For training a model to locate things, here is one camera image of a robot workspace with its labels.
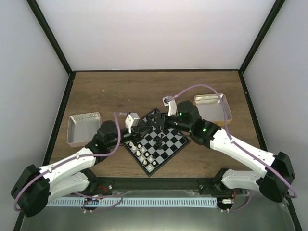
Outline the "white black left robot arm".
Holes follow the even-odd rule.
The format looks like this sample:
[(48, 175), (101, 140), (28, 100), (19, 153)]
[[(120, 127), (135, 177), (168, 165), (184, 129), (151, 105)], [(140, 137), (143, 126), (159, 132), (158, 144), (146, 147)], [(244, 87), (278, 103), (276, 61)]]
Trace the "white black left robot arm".
[(104, 121), (92, 140), (75, 154), (46, 166), (27, 166), (11, 190), (14, 210), (32, 217), (62, 196), (94, 194), (98, 182), (90, 168), (115, 153), (121, 144), (136, 144), (151, 130), (145, 122), (120, 129), (118, 121)]

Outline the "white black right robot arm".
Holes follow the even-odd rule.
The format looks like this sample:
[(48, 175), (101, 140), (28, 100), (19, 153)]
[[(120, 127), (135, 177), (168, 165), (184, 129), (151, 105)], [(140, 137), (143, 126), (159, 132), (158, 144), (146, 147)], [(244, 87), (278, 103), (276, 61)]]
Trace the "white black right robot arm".
[(277, 203), (288, 195), (295, 173), (287, 154), (266, 152), (231, 136), (219, 125), (202, 119), (191, 101), (180, 102), (174, 115), (154, 113), (146, 118), (156, 129), (188, 132), (198, 145), (224, 153), (249, 167), (249, 171), (221, 169), (214, 181), (216, 192), (224, 194), (234, 188), (259, 191)]

